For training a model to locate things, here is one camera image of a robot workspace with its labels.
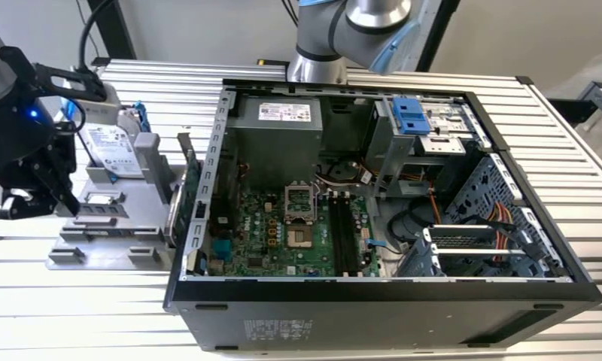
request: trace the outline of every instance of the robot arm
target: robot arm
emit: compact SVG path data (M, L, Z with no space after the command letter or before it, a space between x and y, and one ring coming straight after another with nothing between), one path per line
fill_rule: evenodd
M288 81L345 83L344 58L381 75L397 70L419 33L408 15L409 0L300 0Z
M53 85L51 77L79 83L83 90ZM93 73L31 65L19 49L0 39L0 219L50 214L57 205L78 213L69 179L78 129L71 122L53 122L39 102L43 96L106 99Z

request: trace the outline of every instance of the cable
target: cable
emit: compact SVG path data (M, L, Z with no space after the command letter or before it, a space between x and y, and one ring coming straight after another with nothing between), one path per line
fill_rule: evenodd
M293 10L290 10L288 8L288 4L284 2L284 0L280 0L280 3L282 4L284 10L288 12L289 19L292 20L293 25L297 27L298 26L298 22L296 21L296 17L292 15L293 14Z
M404 216L408 216L411 220L420 226L421 228L425 228L432 225L433 222L428 222L424 219L421 219L415 213L413 209L428 202L427 197L417 197L409 201L408 208L399 211L388 220L388 223L385 224L385 231L389 235L389 237L399 242L404 242L408 244L412 244L416 241L416 238L400 236L393 232L392 225L395 222L403 219Z
M432 206L433 221L435 221L436 224L441 224L441 218L440 218L440 216L439 216L437 205L436 205L436 203L433 202L433 195L432 195L432 181L429 182L428 196L429 196L429 205Z
M353 178L349 179L333 179L332 177L324 175L324 174L315 174L315 177L317 178L317 180L320 180L323 183L325 183L327 185L332 186L332 187L344 187L344 186L356 186L357 184L360 184L359 182L351 182L352 179L356 178L356 176Z
M93 13L90 13L89 18L86 19L86 22L83 24L82 33L79 34L79 42L78 42L78 67L77 70L79 71L89 71L89 68L86 67L85 63L85 51L86 51L86 38L89 37L89 31L90 27L93 26L93 23L95 22L95 18L98 17L99 13L102 13L102 10L113 4L114 0L103 0L98 7L93 10Z
M403 253L401 253L401 252L397 252L396 250L392 250L392 249L389 249L389 247L388 247L388 246L377 246L377 247L380 247L380 248L385 248L385 249L388 250L388 252L391 252L392 254L397 254L399 256L400 256L400 255L403 255Z
M78 126L75 127L75 129L73 131L70 131L70 132L58 132L58 134L59 135L77 135L78 136L79 143L82 144L82 149L86 152L86 156L89 157L89 162L90 162L89 164L94 165L95 164L95 160L93 159L93 156L89 153L89 147L86 146L86 142L83 141L82 135L79 134L79 131L82 130L82 127L83 127L85 122L86 122L86 112L83 111L82 106L75 102L75 100L67 99L67 101L74 105L74 107L79 111L79 124L78 124ZM63 117L67 120L70 120L69 114L66 114L65 112L62 112L62 113L63 113Z
M73 100L73 99L67 99L67 101L73 104L73 106L74 106L74 107L78 109L78 111L79 111L79 123L78 123L78 125L74 127L74 129L71 129L69 132L59 131L59 132L58 132L59 135L74 135L74 134L78 134L79 131L81 131L82 128L83 128L85 123L86 123L86 112L83 111L82 106L81 106L79 103L78 103L75 100ZM70 115L66 114L66 113L65 113L65 118L66 118L67 120L70 120Z
M82 21L82 25L86 25L86 21L83 20L83 12L82 12L82 6L79 5L79 0L75 0L75 6L78 7L79 20ZM93 50L95 52L95 56L99 57L99 50L98 50L98 47L95 46L95 42L93 41L93 36L90 36L90 33L89 33L89 41L90 41L90 44L93 45Z
M296 15L296 12L293 11L292 2L288 0L289 5L289 11L292 11L293 19L296 20L296 23L298 23L298 16Z

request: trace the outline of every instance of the white sticker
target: white sticker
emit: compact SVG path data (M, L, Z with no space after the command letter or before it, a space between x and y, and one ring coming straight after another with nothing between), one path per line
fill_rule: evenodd
M304 341L312 331L312 320L244 320L250 341Z
M285 122L309 122L308 104L262 103L258 105L258 120L281 120Z
M361 175L361 183L368 184L371 179L372 179L372 173L365 171L365 173L363 173L363 175Z
M109 235L107 231L85 231L85 235Z
M129 137L117 126L86 124L89 151L102 162L102 167L118 177L142 176Z

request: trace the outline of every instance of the white wall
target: white wall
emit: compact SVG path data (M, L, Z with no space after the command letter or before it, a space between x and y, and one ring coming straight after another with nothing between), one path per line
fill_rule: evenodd
M296 28L278 0L119 0L138 58L249 65L290 60Z
M602 0L461 0L431 71L559 85L602 53Z
M86 0L79 0L85 19L90 15ZM0 36L6 45L19 47L31 62L67 69L78 61L82 21L74 0L0 0ZM91 32L99 55L106 50L97 27ZM86 42L86 61L94 49ZM43 100L50 114L58 110L57 97Z

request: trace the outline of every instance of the slotted aluminum surface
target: slotted aluminum surface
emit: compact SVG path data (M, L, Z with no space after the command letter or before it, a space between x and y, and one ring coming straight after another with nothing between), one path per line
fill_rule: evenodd
M180 65L113 61L102 79L122 103L142 100L160 150L182 162L176 133L189 132L204 157L224 77L282 80L281 67ZM559 229L602 291L602 163L534 87L512 77L349 71L355 86L467 90L503 133L515 158ZM78 162L86 155L78 151ZM78 190L86 178L74 174ZM218 359L202 353L177 316L161 308L166 272L46 271L43 260L63 220L0 221L0 359ZM249 359L568 359L602 361L602 305L507 350L411 353L269 352L226 355Z

